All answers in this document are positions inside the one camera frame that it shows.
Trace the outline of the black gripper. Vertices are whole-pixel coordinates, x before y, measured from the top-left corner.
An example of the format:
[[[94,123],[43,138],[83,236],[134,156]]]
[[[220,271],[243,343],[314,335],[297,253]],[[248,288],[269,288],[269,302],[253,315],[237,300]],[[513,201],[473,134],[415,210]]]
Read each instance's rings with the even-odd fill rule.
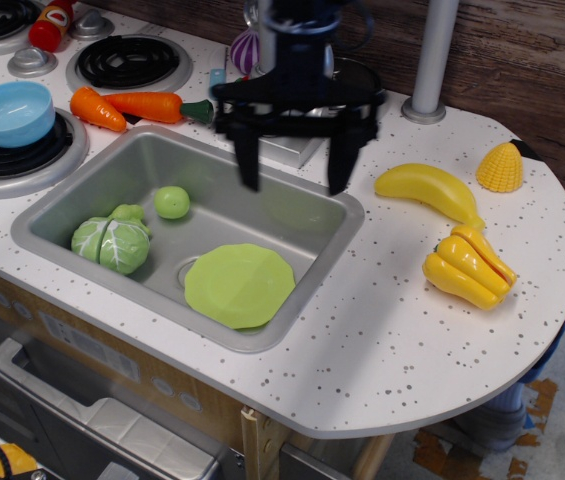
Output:
[[[259,137],[329,137],[330,195],[343,192],[359,151],[376,137],[378,88],[347,84],[324,73],[328,35],[275,34],[275,66],[247,81],[212,88],[216,131],[234,142],[243,185],[259,190]]]

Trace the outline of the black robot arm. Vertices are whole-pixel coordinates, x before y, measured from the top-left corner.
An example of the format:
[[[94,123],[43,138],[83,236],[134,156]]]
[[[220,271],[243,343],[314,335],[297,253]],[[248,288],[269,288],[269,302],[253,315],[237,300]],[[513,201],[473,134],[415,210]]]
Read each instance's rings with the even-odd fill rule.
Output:
[[[342,1],[275,1],[259,19],[273,33],[275,64],[266,74],[219,84],[214,126],[234,145],[242,183],[259,188],[263,136],[327,138],[329,192],[343,192],[358,154],[378,134],[380,89],[343,83],[325,72],[326,47]]]

